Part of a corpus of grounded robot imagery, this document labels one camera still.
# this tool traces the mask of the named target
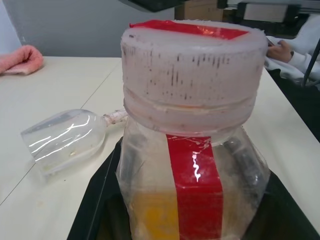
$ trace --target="yellow liquid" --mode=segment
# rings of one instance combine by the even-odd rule
[[[136,192],[129,211],[133,240],[180,239],[175,192]]]

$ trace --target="pink towel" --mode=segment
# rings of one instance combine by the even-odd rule
[[[42,54],[34,46],[25,45],[0,56],[0,74],[28,75],[41,68],[43,63]]]

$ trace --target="gray wall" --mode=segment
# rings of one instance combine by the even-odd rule
[[[21,43],[6,12],[4,3],[0,0],[0,54],[8,54],[18,47],[21,47]]]
[[[4,5],[21,43],[45,56],[120,57],[129,23],[174,19],[173,9],[143,12],[118,0],[4,0]]]

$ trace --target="cardboard box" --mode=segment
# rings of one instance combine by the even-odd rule
[[[217,0],[189,0],[175,8],[176,20],[210,20],[221,22],[224,11],[217,8]]]

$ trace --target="white wall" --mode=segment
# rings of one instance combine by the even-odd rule
[[[0,54],[7,54],[21,47],[17,33],[9,19],[4,3],[0,0]]]

